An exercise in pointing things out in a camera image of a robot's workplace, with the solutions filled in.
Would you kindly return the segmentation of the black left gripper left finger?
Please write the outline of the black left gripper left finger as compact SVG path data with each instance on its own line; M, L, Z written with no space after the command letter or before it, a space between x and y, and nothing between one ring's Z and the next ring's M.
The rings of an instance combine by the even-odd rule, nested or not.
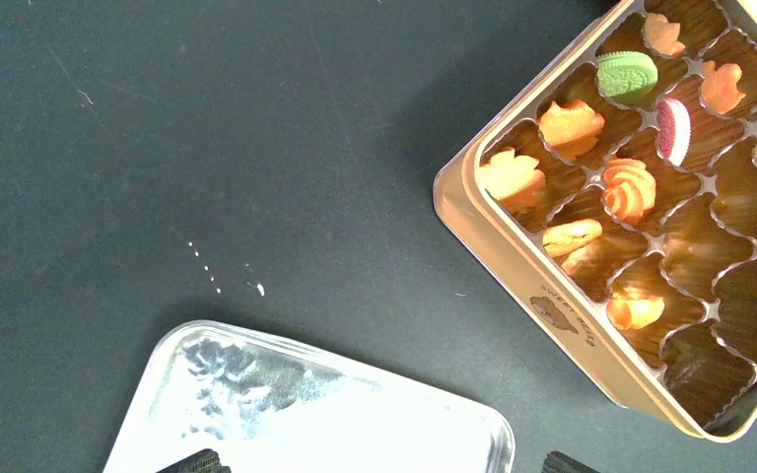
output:
M229 466L223 465L219 454L210 448L199 450L181 460L164 467L159 473L231 473Z

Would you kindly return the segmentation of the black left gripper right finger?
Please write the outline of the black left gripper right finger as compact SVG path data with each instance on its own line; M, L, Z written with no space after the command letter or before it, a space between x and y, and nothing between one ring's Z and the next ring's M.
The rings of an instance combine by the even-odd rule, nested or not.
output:
M541 473L599 473L592 467L561 452L549 452L542 464Z

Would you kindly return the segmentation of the orange cookie third row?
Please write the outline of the orange cookie third row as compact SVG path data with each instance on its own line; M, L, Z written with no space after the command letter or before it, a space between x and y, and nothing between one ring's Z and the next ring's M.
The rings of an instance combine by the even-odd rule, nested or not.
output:
M615 292L609 300L606 313L618 330L637 330L657 321L665 309L663 297L639 290Z

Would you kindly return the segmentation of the orange cookie second row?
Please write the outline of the orange cookie second row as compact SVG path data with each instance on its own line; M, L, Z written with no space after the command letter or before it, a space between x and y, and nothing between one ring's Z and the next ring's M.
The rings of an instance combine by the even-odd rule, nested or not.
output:
M550 227L544 233L542 246L551 258L561 258L560 267L572 276L594 257L591 243L603 233L602 224L594 219L582 219Z

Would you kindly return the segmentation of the gold cookie tin box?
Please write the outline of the gold cookie tin box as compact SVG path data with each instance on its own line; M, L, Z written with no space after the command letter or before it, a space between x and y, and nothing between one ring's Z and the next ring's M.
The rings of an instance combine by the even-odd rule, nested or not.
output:
M438 174L445 225L614 403L757 418L757 19L621 1Z

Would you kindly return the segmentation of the orange flower cookie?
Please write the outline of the orange flower cookie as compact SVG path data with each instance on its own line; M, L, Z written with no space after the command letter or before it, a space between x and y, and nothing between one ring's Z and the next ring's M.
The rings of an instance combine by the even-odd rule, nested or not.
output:
M597 144L605 119L585 101L569 101L564 106L552 101L538 125L547 144L574 162Z
M545 186L545 173L532 156L518 155L513 147L505 147L479 168L482 185L511 213L534 207L538 192Z

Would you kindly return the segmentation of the orange swirl cookie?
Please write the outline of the orange swirl cookie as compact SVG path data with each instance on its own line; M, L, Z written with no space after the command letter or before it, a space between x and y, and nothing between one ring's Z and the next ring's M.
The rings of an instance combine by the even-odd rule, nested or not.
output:
M636 226L654 207L656 181L647 165L635 159L613 159L601 176L608 210L622 222Z

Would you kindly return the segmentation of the green round macaron cookie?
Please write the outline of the green round macaron cookie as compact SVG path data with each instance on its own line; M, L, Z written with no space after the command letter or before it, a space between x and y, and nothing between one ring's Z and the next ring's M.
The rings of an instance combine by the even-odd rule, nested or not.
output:
M616 51L596 57L598 87L610 99L635 105L656 85L658 70L653 60L638 51Z

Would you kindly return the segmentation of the orange round cookie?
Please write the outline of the orange round cookie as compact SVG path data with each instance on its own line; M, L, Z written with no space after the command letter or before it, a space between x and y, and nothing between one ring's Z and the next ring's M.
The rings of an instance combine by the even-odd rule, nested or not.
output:
M662 55L680 56L686 45L679 40L681 25L670 22L663 14L647 13L644 37L649 46Z

